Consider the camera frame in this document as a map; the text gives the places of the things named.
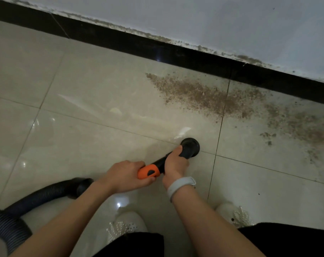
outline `forearm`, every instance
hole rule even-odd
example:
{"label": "forearm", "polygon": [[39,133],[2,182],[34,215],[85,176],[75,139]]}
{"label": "forearm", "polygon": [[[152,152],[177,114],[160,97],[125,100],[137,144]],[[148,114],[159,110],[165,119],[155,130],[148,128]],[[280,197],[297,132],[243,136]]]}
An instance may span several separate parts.
{"label": "forearm", "polygon": [[66,257],[100,205],[111,195],[94,182],[48,224],[25,241],[11,257]]}
{"label": "forearm", "polygon": [[181,187],[172,201],[200,257],[264,256],[204,202],[192,186]]}

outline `black corrugated hose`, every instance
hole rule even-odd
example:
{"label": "black corrugated hose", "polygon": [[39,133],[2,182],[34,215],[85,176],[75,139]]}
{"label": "black corrugated hose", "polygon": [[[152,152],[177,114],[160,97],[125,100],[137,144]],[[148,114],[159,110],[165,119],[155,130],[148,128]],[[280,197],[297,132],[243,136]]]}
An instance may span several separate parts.
{"label": "black corrugated hose", "polygon": [[91,178],[81,177],[61,181],[37,190],[6,209],[0,210],[0,238],[6,243],[7,254],[14,252],[32,235],[30,228],[20,218],[21,216],[60,197],[78,198],[92,182]]}

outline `black baseboard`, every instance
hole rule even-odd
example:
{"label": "black baseboard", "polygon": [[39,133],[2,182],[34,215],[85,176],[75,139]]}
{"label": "black baseboard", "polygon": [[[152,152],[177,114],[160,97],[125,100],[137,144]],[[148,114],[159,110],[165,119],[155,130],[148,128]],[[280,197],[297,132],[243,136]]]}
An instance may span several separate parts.
{"label": "black baseboard", "polygon": [[324,104],[324,83],[0,1],[0,21]]}

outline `vacuum wand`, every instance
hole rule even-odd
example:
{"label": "vacuum wand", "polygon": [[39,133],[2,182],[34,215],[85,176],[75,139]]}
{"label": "vacuum wand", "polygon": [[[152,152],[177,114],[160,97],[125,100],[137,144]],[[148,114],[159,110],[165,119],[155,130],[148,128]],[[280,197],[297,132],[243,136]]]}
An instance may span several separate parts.
{"label": "vacuum wand", "polygon": [[[200,151],[200,145],[198,141],[193,138],[184,139],[180,143],[180,145],[182,145],[182,152],[179,156],[184,157],[185,159],[189,159],[196,156]],[[156,160],[154,163],[141,168],[138,171],[138,178],[142,180],[147,177],[159,177],[162,173],[164,173],[165,160],[171,153],[172,151],[165,155],[163,158]]]}

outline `damaged wall edge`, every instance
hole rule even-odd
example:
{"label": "damaged wall edge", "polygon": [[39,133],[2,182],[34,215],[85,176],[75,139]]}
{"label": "damaged wall edge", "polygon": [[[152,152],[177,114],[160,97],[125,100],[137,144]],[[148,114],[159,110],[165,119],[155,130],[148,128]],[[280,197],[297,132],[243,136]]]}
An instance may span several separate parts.
{"label": "damaged wall edge", "polygon": [[84,21],[84,22],[87,22],[87,23],[91,23],[91,24],[95,24],[95,25],[98,25],[98,26],[106,27],[106,28],[109,28],[109,29],[118,30],[118,31],[134,34],[134,35],[137,35],[137,36],[157,40],[157,41],[160,41],[160,42],[173,44],[173,45],[176,45],[176,46],[185,47],[185,48],[188,48],[188,49],[197,50],[197,51],[213,54],[213,55],[216,55],[216,56],[221,56],[221,57],[237,60],[237,61],[240,61],[240,62],[243,62],[243,63],[252,64],[252,65],[260,66],[260,67],[263,67],[263,68],[276,70],[276,71],[279,71],[279,72],[282,72],[282,73],[287,73],[287,74],[291,74],[291,75],[295,75],[295,76],[299,76],[299,77],[308,78],[308,79],[311,79],[311,80],[314,80],[314,81],[319,81],[319,82],[324,83],[324,78],[323,77],[314,75],[312,73],[302,72],[302,71],[297,70],[297,69],[289,69],[289,68],[283,67],[281,65],[273,65],[273,64],[264,63],[261,60],[251,58],[251,57],[243,55],[243,54],[237,55],[237,54],[227,53],[225,51],[214,50],[214,49],[211,49],[209,47],[203,47],[201,45],[195,45],[195,44],[191,44],[191,43],[186,43],[186,42],[181,41],[181,40],[173,40],[173,39],[170,39],[170,38],[167,38],[167,37],[164,37],[164,36],[158,36],[158,35],[154,35],[152,33],[143,32],[141,30],[132,29],[132,28],[129,28],[129,27],[124,27],[124,26],[121,26],[121,25],[116,25],[114,23],[103,21],[103,20],[98,19],[98,18],[84,16],[82,14],[78,14],[78,13],[74,13],[74,12],[61,11],[61,10],[58,10],[57,8],[52,8],[52,7],[47,7],[47,6],[40,5],[40,4],[30,3],[28,1],[22,1],[22,0],[2,0],[2,1],[17,4],[17,5],[21,5],[21,6],[28,7],[28,8],[33,8],[33,9],[36,9],[36,10],[39,10],[39,11],[44,11],[44,12],[48,12],[48,13],[59,15],[59,16],[64,16],[64,17],[79,20],[79,21]]}

